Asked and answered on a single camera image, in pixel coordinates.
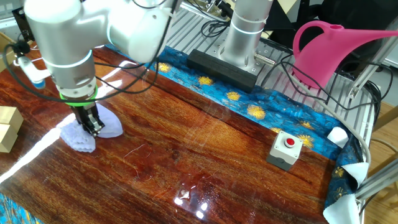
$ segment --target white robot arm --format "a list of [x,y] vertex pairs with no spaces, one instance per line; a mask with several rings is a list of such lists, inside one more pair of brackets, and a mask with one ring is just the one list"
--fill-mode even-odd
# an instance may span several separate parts
[[[18,59],[37,88],[51,76],[68,100],[95,97],[92,49],[113,44],[140,63],[153,60],[172,6],[181,0],[27,0],[24,10],[47,71],[37,70],[27,57]],[[79,123],[93,136],[104,124],[95,103],[70,104]]]

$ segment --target wood grain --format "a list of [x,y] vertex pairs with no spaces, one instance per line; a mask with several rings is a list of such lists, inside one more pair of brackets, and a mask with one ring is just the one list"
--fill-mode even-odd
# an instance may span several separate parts
[[[106,47],[94,56],[127,60]],[[39,51],[29,57],[40,58]],[[96,71],[104,77],[114,69]],[[107,81],[124,86],[138,73],[120,70]],[[50,80],[47,86],[42,92],[56,96]],[[146,86],[139,81],[130,90]],[[122,121],[122,136],[97,138],[91,154],[58,139],[0,192],[45,223],[326,223],[333,161],[303,148],[288,172],[268,164],[276,133],[162,76],[143,94],[100,104]],[[26,92],[8,72],[0,74],[0,105],[18,107],[25,118],[12,152],[0,154],[0,174],[71,113]]]
[[[386,114],[388,111],[392,110],[394,107],[387,104],[381,104],[380,116]],[[386,124],[381,129],[377,130],[372,134],[372,138],[379,138],[385,140],[398,148],[398,132],[396,131],[398,126],[398,119],[391,121]],[[372,155],[372,164],[370,170],[372,171],[379,164],[384,162],[394,152],[387,146],[372,141],[370,144],[370,151]],[[369,203],[365,209],[365,224],[395,224],[398,220],[398,208],[391,208],[390,204],[398,202],[398,196],[394,196],[389,200],[383,201],[382,198],[387,194],[386,190],[382,190],[376,195],[376,197]]]

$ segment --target red button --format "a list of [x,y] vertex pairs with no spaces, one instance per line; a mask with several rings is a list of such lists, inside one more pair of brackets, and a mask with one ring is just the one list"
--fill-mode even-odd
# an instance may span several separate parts
[[294,140],[293,139],[287,139],[286,140],[287,144],[294,146]]
[[293,147],[294,144],[295,144],[295,142],[294,142],[294,140],[291,139],[291,138],[288,138],[288,139],[286,139],[286,141],[285,141],[285,146],[286,146],[286,147]]

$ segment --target metal pole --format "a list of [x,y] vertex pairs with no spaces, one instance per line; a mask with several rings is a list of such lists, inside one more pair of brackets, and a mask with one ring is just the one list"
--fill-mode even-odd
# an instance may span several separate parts
[[219,58],[243,70],[251,70],[254,54],[273,0],[238,0],[228,36]]
[[358,200],[365,200],[396,181],[398,181],[398,159],[366,179],[355,193],[355,197]]
[[[391,23],[388,30],[398,30],[398,17]],[[383,61],[388,57],[394,47],[398,44],[398,37],[388,37],[379,51],[374,55],[371,62],[373,63],[383,63]],[[365,85],[365,83],[370,79],[373,73],[378,68],[377,65],[368,65],[363,70],[362,74],[355,80],[355,82],[350,86],[350,91],[348,97],[354,99],[359,93],[360,89]]]

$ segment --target crumpled cloth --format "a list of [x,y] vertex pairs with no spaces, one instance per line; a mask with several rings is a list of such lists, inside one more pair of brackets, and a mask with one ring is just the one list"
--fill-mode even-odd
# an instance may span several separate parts
[[[119,118],[100,104],[97,104],[97,108],[99,118],[105,124],[98,137],[115,138],[122,135],[123,128]],[[95,150],[95,138],[88,134],[77,120],[73,120],[61,128],[61,138],[78,152],[93,152]]]

